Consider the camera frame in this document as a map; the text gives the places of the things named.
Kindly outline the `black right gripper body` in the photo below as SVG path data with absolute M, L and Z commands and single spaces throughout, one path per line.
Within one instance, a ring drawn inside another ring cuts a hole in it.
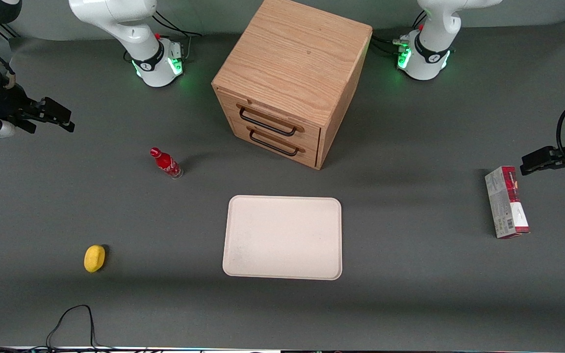
M 0 87 L 0 135 L 13 135 L 18 126 L 26 131 L 26 120 L 40 116 L 39 102 L 28 98 L 21 86 Z

